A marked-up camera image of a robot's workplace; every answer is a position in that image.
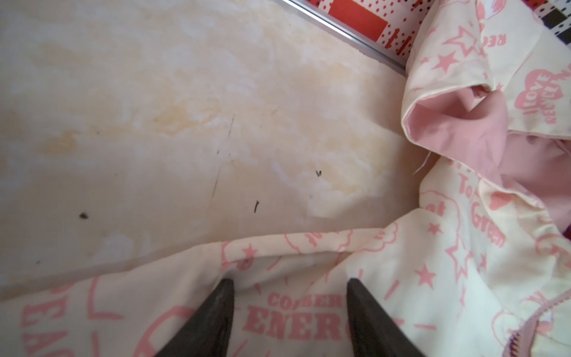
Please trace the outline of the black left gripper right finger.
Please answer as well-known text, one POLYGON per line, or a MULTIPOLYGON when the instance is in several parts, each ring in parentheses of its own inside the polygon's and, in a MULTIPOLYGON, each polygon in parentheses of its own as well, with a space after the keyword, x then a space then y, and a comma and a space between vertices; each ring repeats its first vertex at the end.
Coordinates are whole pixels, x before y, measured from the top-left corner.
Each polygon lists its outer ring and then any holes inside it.
POLYGON ((346 285, 346 307, 355 356, 424 356, 357 278, 346 285))

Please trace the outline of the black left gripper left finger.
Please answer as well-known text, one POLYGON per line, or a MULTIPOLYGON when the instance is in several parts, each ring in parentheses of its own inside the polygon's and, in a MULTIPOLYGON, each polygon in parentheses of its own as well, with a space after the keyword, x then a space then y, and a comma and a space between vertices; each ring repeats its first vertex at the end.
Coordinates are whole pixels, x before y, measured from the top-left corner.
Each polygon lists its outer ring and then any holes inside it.
POLYGON ((223 279, 192 317, 157 353, 158 357, 226 357, 235 308, 235 288, 223 279))

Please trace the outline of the cream pink printed jacket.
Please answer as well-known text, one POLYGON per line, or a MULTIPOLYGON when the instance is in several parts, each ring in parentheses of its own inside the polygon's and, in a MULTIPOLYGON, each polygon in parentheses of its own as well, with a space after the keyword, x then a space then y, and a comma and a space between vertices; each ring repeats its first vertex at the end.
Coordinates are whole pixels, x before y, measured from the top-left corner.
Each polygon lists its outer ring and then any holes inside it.
POLYGON ((524 1, 1 3, 1 354, 570 354, 570 49, 524 1))

